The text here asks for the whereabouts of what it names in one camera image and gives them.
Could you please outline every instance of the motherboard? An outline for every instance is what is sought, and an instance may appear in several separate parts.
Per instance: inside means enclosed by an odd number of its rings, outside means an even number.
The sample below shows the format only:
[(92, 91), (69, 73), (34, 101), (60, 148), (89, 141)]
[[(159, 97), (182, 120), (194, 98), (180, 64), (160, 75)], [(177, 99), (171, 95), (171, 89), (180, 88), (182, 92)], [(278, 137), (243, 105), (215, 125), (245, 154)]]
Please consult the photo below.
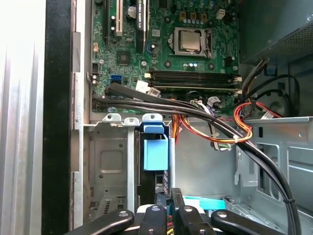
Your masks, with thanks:
[(237, 0), (94, 0), (92, 92), (146, 81), (163, 98), (217, 96), (220, 107), (232, 106), (239, 90), (237, 7)]

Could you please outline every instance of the sata port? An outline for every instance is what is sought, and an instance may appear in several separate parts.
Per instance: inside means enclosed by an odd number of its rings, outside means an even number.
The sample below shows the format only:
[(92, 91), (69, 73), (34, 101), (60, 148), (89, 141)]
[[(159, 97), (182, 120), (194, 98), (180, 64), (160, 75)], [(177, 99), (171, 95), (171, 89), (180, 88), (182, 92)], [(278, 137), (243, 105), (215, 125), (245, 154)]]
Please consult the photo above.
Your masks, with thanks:
[(111, 75), (111, 83), (122, 84), (122, 75)]
[(98, 63), (92, 64), (92, 74), (99, 74), (99, 65)]

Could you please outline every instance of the black ram slot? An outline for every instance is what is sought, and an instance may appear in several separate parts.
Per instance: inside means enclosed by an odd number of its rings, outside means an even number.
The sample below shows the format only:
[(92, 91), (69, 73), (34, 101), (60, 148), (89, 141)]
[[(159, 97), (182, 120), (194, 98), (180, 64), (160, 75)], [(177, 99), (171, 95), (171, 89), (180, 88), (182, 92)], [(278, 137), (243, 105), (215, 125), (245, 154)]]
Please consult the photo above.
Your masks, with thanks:
[(110, 0), (104, 0), (103, 1), (103, 9), (104, 9), (104, 15), (103, 15), (103, 41), (105, 44), (108, 44), (109, 41), (109, 17), (110, 17)]
[(225, 73), (157, 71), (151, 72), (155, 87), (238, 89), (235, 77)]

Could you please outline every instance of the cable tie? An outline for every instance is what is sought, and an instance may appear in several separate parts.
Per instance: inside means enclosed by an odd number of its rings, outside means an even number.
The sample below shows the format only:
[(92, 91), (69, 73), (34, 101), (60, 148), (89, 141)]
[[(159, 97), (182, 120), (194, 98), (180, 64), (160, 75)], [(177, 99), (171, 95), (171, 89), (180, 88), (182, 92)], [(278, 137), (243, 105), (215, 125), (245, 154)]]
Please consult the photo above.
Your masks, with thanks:
[(283, 202), (291, 204), (295, 202), (295, 199), (288, 199), (288, 200), (284, 199)]
[(234, 135), (233, 138), (234, 138), (234, 140), (235, 140), (235, 143), (238, 143), (238, 138), (239, 138), (239, 136)]

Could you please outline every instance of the cpu socket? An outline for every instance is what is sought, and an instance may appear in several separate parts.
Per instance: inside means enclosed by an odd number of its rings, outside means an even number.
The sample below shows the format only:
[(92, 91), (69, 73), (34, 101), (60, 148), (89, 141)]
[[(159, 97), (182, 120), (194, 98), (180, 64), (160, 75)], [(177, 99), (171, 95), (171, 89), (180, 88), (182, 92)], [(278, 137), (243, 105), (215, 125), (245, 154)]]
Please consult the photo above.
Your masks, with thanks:
[(175, 28), (168, 40), (174, 55), (210, 57), (211, 35), (205, 29)]

